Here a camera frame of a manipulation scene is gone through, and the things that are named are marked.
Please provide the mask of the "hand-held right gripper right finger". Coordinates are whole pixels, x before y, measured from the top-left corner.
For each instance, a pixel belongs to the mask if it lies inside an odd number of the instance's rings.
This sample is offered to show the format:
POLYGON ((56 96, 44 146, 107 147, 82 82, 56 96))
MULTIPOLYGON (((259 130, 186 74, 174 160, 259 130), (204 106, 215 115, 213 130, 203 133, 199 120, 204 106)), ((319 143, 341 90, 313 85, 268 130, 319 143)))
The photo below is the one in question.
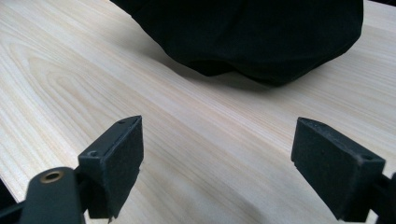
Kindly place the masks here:
POLYGON ((291 161, 336 218, 367 219, 383 158, 322 122, 299 118, 291 161))

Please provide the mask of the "black cloth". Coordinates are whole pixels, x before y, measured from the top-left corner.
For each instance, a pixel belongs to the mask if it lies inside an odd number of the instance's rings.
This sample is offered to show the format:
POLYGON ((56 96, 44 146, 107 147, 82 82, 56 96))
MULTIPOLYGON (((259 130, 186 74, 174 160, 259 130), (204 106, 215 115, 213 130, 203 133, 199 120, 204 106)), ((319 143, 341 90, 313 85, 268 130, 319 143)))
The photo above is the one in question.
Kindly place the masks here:
POLYGON ((363 0, 111 0, 173 60, 281 85, 347 52, 363 0))

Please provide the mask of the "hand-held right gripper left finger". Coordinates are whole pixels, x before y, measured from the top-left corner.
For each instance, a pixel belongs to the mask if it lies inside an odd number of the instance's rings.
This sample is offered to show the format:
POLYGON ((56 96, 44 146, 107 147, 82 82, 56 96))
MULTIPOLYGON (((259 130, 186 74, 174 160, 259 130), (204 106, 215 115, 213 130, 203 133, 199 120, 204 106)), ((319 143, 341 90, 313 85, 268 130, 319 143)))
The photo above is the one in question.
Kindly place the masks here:
POLYGON ((115 122, 78 155, 78 174, 89 183, 90 218, 117 218, 144 159, 142 117, 115 122))

